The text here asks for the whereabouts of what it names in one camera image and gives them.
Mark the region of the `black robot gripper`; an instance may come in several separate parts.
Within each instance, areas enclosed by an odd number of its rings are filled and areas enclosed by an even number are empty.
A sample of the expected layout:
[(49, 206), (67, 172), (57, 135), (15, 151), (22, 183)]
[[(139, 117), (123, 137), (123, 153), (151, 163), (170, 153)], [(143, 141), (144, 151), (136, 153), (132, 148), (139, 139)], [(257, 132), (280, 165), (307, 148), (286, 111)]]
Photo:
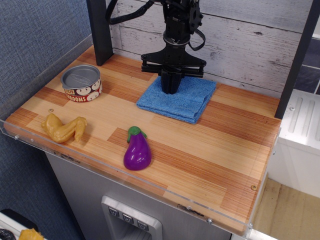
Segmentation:
[(175, 94), (184, 76), (201, 78), (204, 75), (206, 61), (190, 55), (185, 48), (167, 44), (158, 52), (141, 55), (141, 70), (161, 74), (161, 89), (165, 94)]

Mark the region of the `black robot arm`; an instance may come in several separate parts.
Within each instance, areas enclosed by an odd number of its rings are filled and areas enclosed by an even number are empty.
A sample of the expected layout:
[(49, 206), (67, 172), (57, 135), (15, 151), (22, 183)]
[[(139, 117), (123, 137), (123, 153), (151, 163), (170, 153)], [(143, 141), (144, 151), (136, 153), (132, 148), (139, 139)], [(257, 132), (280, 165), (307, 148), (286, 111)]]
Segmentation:
[(157, 73), (161, 89), (166, 94), (175, 94), (184, 77), (203, 77), (206, 61), (186, 52), (191, 35), (197, 34), (205, 42), (204, 34), (198, 30), (203, 14), (198, 0), (164, 0), (163, 15), (165, 47), (161, 51), (141, 56), (141, 70)]

